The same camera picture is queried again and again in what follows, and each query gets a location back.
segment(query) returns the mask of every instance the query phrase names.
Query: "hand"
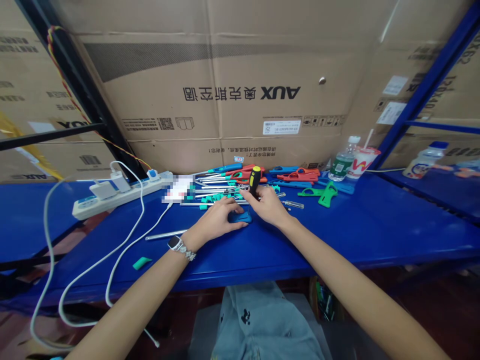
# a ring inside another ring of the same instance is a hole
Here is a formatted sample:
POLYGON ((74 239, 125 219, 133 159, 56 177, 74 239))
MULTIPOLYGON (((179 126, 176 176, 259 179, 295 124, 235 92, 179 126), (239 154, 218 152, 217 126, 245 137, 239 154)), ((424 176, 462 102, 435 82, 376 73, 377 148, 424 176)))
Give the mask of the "hand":
POLYGON ((210 206, 196 224, 181 236, 187 249, 196 252, 210 240, 246 227, 248 225, 246 222, 230 223, 227 220, 229 213, 232 211, 237 214, 244 213, 242 207, 231 197, 227 198, 225 196, 210 206))
POLYGON ((294 219, 284 208, 284 205, 280 202, 279 197, 272 187, 259 186, 256 189, 256 193, 261 198, 260 201, 254 198, 250 192, 240 190, 240 194, 244 199, 250 204, 253 210, 255 210, 258 216, 267 223, 278 228, 280 225, 288 223, 291 219, 294 219))

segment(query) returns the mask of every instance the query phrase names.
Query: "plastic bottle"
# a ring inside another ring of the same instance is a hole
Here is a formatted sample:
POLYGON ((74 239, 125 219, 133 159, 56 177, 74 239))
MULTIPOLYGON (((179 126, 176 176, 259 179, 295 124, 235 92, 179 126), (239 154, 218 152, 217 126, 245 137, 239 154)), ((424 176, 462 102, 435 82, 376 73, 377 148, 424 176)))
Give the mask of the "plastic bottle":
POLYGON ((331 166, 328 178, 333 181, 342 181, 345 179, 347 172, 354 162, 354 150, 360 142, 360 136, 350 136, 348 138, 348 145, 345 150, 340 151, 331 166))
POLYGON ((435 162, 444 157, 444 150, 448 146, 449 143, 445 141, 432 142, 428 148, 418 153, 418 156, 403 170, 402 175, 410 179, 423 178, 435 162))

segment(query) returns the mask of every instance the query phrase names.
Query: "bottle cap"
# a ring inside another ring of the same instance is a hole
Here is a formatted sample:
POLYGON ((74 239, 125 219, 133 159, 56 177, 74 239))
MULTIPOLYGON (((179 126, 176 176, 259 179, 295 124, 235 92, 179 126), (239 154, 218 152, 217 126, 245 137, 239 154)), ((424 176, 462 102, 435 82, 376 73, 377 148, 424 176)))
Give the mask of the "bottle cap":
POLYGON ((350 136, 348 142, 351 144, 358 144, 360 142, 360 136, 350 136))
POLYGON ((446 141, 434 141, 430 145, 428 145, 428 147, 445 150, 446 148, 449 147, 449 143, 446 141))

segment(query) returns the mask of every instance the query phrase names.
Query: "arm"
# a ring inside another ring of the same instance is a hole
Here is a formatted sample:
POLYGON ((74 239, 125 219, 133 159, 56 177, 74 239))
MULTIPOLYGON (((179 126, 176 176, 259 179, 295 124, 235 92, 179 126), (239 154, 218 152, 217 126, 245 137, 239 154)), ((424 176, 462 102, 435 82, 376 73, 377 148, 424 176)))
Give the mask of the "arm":
MULTIPOLYGON (((196 253, 206 242, 248 225, 229 223, 227 215, 231 211, 244 212, 232 198, 224 197, 210 206, 182 235, 187 249, 196 253)), ((124 359, 188 263, 184 254, 168 250, 100 319, 67 359, 124 359)))
POLYGON ((259 187, 257 201, 241 194, 303 254, 363 330, 393 359, 449 359, 420 324, 347 259, 284 209, 275 191, 259 187))

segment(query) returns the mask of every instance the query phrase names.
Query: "yellow screwdriver handle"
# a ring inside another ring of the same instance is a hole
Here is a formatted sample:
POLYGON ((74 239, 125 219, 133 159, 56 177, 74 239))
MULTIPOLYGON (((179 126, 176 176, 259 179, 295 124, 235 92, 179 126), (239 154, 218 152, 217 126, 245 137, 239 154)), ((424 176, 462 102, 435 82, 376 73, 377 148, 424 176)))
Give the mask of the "yellow screwdriver handle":
POLYGON ((261 177, 262 169, 260 169, 260 166, 254 166, 250 173, 250 180, 248 182, 248 185, 250 185, 250 194, 252 194, 257 200, 259 199, 259 197, 257 196, 257 187, 259 186, 261 177))

